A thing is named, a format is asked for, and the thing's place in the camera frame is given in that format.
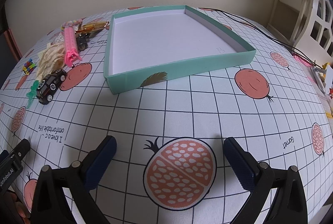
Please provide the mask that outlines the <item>colourful plastic block toy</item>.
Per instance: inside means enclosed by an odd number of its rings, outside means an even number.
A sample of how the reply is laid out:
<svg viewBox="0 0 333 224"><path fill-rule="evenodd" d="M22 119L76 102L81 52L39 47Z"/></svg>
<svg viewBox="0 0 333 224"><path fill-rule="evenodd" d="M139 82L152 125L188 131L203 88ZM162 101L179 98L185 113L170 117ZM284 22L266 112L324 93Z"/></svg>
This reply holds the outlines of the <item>colourful plastic block toy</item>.
<svg viewBox="0 0 333 224"><path fill-rule="evenodd" d="M33 62L32 58L30 58L22 67L22 71L25 75L30 75L34 68L36 68L36 64Z"/></svg>

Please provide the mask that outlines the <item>teal shallow cardboard box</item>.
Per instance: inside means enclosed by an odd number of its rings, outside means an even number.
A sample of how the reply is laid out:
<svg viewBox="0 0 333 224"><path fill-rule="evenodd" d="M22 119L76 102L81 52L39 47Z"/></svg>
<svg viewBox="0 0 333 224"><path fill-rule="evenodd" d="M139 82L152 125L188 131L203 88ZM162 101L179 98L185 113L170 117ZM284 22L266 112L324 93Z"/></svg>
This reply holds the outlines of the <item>teal shallow cardboard box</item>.
<svg viewBox="0 0 333 224"><path fill-rule="evenodd" d="M113 94L247 65L256 53L218 20L187 5L124 11L109 25L103 73Z"/></svg>

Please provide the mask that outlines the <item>black robot toy figure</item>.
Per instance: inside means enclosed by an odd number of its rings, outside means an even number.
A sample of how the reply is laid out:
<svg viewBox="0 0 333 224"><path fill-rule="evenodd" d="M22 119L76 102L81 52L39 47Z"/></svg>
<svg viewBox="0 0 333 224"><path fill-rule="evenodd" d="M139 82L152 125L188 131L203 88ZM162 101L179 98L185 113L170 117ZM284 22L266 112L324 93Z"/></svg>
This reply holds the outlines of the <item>black robot toy figure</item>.
<svg viewBox="0 0 333 224"><path fill-rule="evenodd" d="M79 31L76 33L76 42L77 42L77 49L79 51L84 51L88 48L88 41L91 33L90 32L83 32Z"/></svg>

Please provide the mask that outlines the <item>yellow snack packet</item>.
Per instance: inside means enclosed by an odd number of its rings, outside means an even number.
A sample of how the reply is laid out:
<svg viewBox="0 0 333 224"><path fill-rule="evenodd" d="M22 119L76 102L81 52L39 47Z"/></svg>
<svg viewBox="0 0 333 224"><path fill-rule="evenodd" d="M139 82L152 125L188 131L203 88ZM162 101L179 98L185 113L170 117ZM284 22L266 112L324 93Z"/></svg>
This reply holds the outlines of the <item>yellow snack packet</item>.
<svg viewBox="0 0 333 224"><path fill-rule="evenodd" d="M76 32L78 34L90 34L105 29L108 24L109 22L88 23L83 26L79 26Z"/></svg>

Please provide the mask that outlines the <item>black toy car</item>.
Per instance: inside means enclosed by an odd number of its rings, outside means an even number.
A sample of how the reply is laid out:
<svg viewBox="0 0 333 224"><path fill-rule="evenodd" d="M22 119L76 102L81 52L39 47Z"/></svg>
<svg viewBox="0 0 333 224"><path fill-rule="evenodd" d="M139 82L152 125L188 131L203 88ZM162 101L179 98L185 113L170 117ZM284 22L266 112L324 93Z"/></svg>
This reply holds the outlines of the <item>black toy car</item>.
<svg viewBox="0 0 333 224"><path fill-rule="evenodd" d="M65 70L56 70L46 75L39 83L36 90L36 97L42 105L47 105L53 100L53 96L61 84L66 80Z"/></svg>

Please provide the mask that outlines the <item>green plastic toy figure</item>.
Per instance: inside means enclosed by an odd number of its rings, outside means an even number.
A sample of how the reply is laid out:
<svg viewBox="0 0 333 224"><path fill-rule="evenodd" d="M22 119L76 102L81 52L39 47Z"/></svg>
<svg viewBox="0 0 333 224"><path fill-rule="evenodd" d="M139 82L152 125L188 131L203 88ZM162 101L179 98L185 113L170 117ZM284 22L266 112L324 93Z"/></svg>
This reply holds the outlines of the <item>green plastic toy figure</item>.
<svg viewBox="0 0 333 224"><path fill-rule="evenodd" d="M28 103L27 103L26 109L30 108L30 106L33 103L34 98L36 98L36 91L37 91L39 83L40 82L38 80L35 80L33 85L30 87L30 91L26 94L26 97L28 98Z"/></svg>

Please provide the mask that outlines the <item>cream lace scrunchie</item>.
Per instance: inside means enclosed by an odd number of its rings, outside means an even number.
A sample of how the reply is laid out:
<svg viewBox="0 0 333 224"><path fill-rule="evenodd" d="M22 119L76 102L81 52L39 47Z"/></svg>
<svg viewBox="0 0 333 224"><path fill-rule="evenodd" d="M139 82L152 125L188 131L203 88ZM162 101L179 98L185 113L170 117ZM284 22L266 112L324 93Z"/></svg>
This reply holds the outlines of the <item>cream lace scrunchie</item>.
<svg viewBox="0 0 333 224"><path fill-rule="evenodd" d="M39 61L37 66L36 80L42 81L46 75L51 74L56 70L61 70L64 67L64 43L48 43L46 49L38 53L38 57Z"/></svg>

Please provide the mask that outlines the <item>pomegranate print grid tablecloth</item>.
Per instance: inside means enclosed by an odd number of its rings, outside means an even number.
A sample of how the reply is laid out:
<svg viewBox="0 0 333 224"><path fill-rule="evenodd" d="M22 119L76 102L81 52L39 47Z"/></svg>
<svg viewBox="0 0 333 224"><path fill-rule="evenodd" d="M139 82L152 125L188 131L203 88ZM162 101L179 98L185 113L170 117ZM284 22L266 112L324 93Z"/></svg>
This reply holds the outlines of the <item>pomegranate print grid tablecloth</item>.
<svg viewBox="0 0 333 224"><path fill-rule="evenodd" d="M56 39L52 31L18 62L1 87L1 149L30 140L22 173L13 184L19 197L36 181L41 168L69 166L82 160L102 139L112 135L117 153L91 196L110 223L229 223L248 197L222 153L226 137L234 137L258 161L286 169L296 165L304 185L308 218L332 194L332 135L315 88L302 65L266 36L258 24L234 22L220 12L209 16L229 26L256 49L247 65L268 81L267 98L252 99L235 81L238 68L228 68L165 81L114 95L104 76L107 30L82 52L81 81L55 93L53 101L29 102L34 75L25 76L25 62ZM179 138L203 140L217 160L216 179L196 206L170 211L153 202L143 174L159 146Z"/></svg>

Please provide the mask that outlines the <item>dark blue cabinet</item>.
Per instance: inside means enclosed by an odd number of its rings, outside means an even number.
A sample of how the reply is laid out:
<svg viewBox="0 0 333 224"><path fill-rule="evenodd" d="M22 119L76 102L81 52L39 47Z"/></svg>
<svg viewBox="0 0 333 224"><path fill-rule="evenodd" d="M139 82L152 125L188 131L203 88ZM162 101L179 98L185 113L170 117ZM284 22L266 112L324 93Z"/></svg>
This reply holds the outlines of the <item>dark blue cabinet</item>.
<svg viewBox="0 0 333 224"><path fill-rule="evenodd" d="M5 80L22 58L22 54L16 44L14 36L10 29L1 32L0 45L0 85L5 83Z"/></svg>

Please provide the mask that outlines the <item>white wooden shelf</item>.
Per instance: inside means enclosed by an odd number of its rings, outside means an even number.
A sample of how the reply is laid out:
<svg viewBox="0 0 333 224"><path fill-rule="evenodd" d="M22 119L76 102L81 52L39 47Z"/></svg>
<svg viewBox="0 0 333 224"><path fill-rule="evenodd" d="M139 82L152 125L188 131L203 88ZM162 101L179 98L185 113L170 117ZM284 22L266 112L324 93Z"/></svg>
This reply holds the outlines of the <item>white wooden shelf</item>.
<svg viewBox="0 0 333 224"><path fill-rule="evenodd" d="M274 0L267 29L294 52L332 63L332 0Z"/></svg>

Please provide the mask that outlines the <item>pink knitted cloth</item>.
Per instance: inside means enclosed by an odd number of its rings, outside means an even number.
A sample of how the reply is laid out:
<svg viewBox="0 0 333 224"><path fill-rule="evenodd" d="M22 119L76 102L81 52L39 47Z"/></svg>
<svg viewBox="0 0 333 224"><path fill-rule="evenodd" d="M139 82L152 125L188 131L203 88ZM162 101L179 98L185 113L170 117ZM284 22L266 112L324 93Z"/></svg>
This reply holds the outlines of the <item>pink knitted cloth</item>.
<svg viewBox="0 0 333 224"><path fill-rule="evenodd" d="M306 67L311 67L311 66L312 66L311 63L309 63L307 60L305 60L304 58L300 57L300 56L297 55L296 53L294 53L292 56L293 56L293 58L294 58L297 62L303 64L304 66L306 66Z"/></svg>

